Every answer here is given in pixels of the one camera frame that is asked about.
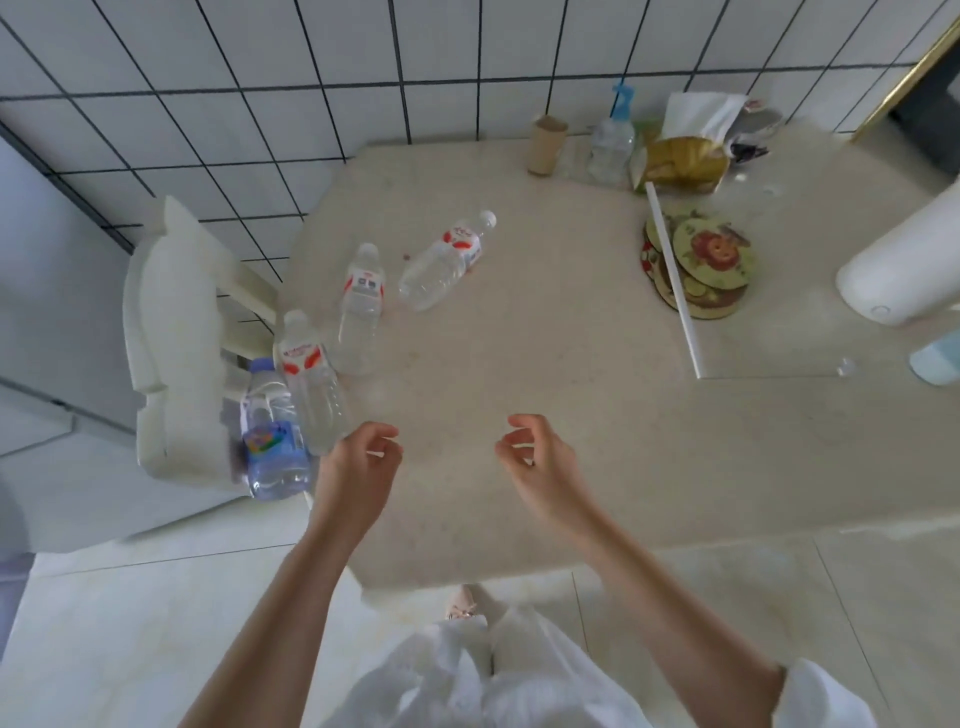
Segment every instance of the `water bottle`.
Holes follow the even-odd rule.
[[[279,500],[302,493],[311,483],[310,458],[290,390],[269,356],[254,359],[250,372],[240,410],[250,494]]]
[[[303,311],[287,311],[277,343],[287,384],[300,412],[307,449],[326,455],[351,430],[347,404],[320,334]]]
[[[337,343],[330,352],[333,368],[340,374],[364,375],[374,368],[385,282],[380,252],[373,243],[364,243],[347,268]]]
[[[636,129],[630,120],[634,90],[618,84],[613,91],[617,94],[613,112],[597,124],[590,137],[587,172],[601,184],[619,186],[627,179],[627,164],[636,142]]]
[[[910,354],[910,369],[937,386],[960,380],[960,328]]]
[[[454,223],[440,240],[407,263],[400,277],[400,299],[415,311],[437,303],[483,253],[481,241],[495,225],[496,215],[488,209],[476,220]]]

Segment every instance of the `person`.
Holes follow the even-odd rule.
[[[533,514],[617,595],[699,726],[863,728],[866,703],[822,668],[764,657],[677,582],[594,502],[573,448],[542,415],[512,415],[495,453]],[[295,728],[330,596],[380,516],[403,456],[396,427],[364,423],[325,458],[309,525],[180,726]],[[640,726],[634,699],[558,627],[511,608],[488,628],[458,590],[448,619],[401,643],[324,724]]]

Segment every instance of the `person's left arm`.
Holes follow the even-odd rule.
[[[322,459],[306,532],[180,728],[300,726],[330,596],[383,510],[402,460],[400,445],[387,439],[396,435],[392,425],[363,423]]]

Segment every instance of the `hand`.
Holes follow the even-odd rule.
[[[573,448],[560,439],[543,415],[511,415],[507,422],[519,429],[497,442],[496,456],[523,502],[566,535],[582,532],[597,508],[580,475]]]
[[[387,504],[403,460],[403,448],[387,438],[398,433],[393,425],[366,422],[321,458],[310,529],[332,530],[353,552]]]

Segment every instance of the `gold door frame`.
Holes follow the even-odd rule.
[[[933,44],[930,50],[917,61],[917,64],[911,68],[910,72],[894,87],[894,90],[886,95],[886,98],[871,112],[870,116],[856,128],[856,132],[853,133],[851,141],[856,141],[860,138],[867,129],[886,116],[890,112],[890,109],[899,104],[902,98],[926,75],[927,71],[953,46],[957,38],[960,38],[960,17],[954,20],[950,27],[944,31],[944,34],[937,38],[937,42]]]

